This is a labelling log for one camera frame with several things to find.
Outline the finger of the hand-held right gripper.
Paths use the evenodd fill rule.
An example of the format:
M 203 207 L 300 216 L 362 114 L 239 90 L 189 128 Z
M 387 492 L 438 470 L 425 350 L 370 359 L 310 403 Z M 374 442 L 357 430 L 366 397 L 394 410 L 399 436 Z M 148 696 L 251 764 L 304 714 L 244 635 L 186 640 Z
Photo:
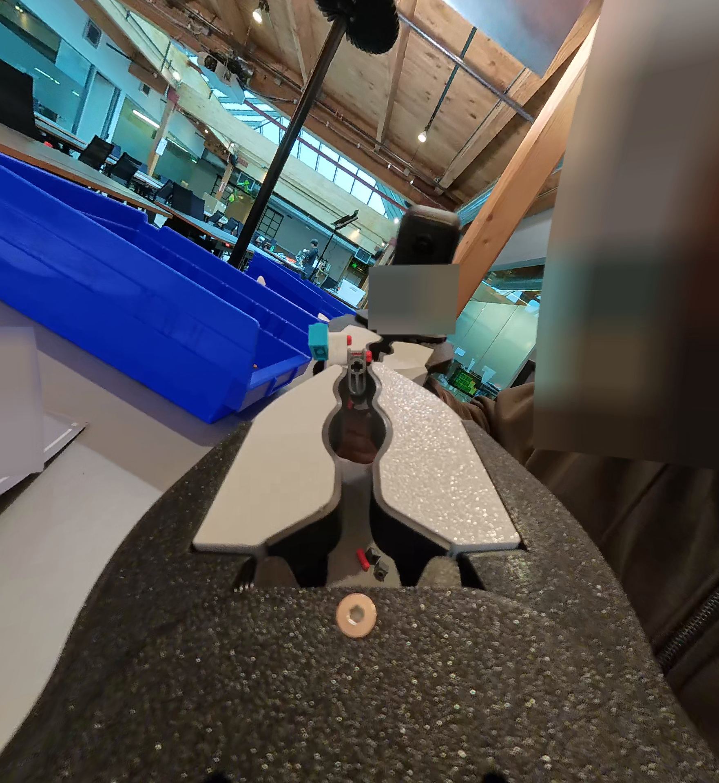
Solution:
M 434 348 L 406 341 L 393 341 L 387 354 L 387 368 L 423 387 L 429 375 L 428 363 Z
M 364 327 L 350 328 L 350 367 L 367 367 L 373 362 L 372 349 L 382 338 Z

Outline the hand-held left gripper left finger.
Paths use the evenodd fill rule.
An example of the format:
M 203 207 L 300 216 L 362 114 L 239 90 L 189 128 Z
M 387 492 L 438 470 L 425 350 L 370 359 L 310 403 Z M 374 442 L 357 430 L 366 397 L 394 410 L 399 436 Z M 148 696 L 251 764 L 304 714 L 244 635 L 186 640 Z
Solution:
M 340 365 L 301 382 L 253 420 L 192 543 L 197 551 L 261 553 L 336 509 L 341 494 L 328 422 Z

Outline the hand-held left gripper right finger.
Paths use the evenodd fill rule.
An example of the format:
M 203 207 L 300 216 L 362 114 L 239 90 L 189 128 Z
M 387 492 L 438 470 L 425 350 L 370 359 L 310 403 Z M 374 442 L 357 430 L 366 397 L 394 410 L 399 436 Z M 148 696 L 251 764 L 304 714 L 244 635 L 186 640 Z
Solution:
M 373 465 L 376 504 L 450 554 L 519 548 L 521 536 L 464 421 L 395 369 L 373 364 L 369 376 L 384 424 Z

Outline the small toy brick assembly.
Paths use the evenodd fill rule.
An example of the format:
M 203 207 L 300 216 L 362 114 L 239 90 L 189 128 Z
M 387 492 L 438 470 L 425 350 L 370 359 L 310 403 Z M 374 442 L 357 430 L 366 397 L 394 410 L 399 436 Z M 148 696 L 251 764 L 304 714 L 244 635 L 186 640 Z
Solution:
M 319 321 L 308 328 L 308 348 L 312 359 L 325 369 L 337 366 L 344 370 L 341 393 L 347 407 L 366 407 L 372 396 L 369 368 L 374 358 L 367 341 L 369 331 L 348 326 L 331 330 Z

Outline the person's right hand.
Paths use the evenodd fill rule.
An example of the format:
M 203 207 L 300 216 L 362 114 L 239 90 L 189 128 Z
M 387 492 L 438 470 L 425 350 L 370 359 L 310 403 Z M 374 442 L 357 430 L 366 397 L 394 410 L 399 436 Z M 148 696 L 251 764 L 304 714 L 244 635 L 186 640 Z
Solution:
M 349 409 L 341 415 L 334 452 L 355 464 L 373 464 L 385 437 L 384 422 L 372 409 Z

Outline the black tripod stand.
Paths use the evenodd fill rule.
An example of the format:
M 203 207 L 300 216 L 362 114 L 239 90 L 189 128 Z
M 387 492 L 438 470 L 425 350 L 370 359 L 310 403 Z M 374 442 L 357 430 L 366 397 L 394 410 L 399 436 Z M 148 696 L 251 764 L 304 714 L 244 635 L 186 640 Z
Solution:
M 325 281 L 330 279 L 330 270 L 332 268 L 332 250 L 338 248 L 341 243 L 344 242 L 344 240 L 341 239 L 341 231 L 353 226 L 357 220 L 358 209 L 354 210 L 352 213 L 342 215 L 332 223 L 330 237 L 326 241 L 324 249 L 322 249 L 319 256 L 318 274 L 320 275 L 320 278 L 319 282 L 317 283 L 319 287 L 322 288 Z

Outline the blue plastic bin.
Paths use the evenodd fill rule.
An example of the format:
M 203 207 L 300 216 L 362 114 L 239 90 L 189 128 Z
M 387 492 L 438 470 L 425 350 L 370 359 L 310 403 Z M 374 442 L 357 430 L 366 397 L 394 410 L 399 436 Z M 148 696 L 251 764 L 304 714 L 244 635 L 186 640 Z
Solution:
M 355 310 L 314 283 L 301 279 L 300 275 L 285 264 L 255 251 L 245 269 L 247 275 L 257 280 L 263 278 L 267 288 L 283 296 L 313 316 L 323 315 L 327 319 L 354 316 Z
M 122 205 L 0 153 L 0 301 L 207 423 L 309 359 L 88 212 Z

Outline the wooden beam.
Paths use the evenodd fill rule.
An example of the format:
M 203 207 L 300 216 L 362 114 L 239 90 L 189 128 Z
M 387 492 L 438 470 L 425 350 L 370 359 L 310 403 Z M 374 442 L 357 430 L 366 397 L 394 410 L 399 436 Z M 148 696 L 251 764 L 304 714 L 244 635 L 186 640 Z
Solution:
M 564 155 L 597 28 L 595 22 L 456 249 L 452 264 L 460 269 L 457 314 L 462 313 Z

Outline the grey instruction booklet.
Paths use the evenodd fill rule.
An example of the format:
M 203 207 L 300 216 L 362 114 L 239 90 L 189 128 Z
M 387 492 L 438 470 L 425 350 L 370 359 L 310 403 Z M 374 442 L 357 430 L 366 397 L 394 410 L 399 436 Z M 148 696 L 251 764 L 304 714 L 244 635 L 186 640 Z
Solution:
M 70 445 L 83 430 L 84 424 L 72 420 L 71 417 L 45 413 L 42 425 L 44 467 Z M 0 496 L 21 484 L 25 479 L 36 475 L 33 473 L 0 477 Z

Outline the person's brown jacket torso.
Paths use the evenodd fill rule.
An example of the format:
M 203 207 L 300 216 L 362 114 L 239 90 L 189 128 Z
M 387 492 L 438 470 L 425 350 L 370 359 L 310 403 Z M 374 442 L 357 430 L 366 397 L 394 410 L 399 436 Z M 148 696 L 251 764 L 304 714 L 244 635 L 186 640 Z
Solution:
M 719 758 L 719 471 L 509 447 L 609 563 Z

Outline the long brown table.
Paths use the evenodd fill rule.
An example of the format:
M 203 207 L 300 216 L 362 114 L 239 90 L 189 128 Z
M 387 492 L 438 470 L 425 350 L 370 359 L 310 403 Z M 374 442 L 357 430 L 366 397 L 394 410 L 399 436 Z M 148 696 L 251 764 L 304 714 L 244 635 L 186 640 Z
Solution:
M 117 181 L 90 168 L 87 164 L 49 148 L 1 123 L 0 153 L 8 158 L 23 161 L 32 167 L 102 192 L 108 197 L 113 197 L 136 208 L 151 211 L 167 219 L 171 217 L 170 210 L 165 206 L 148 201 L 129 188 L 120 185 Z

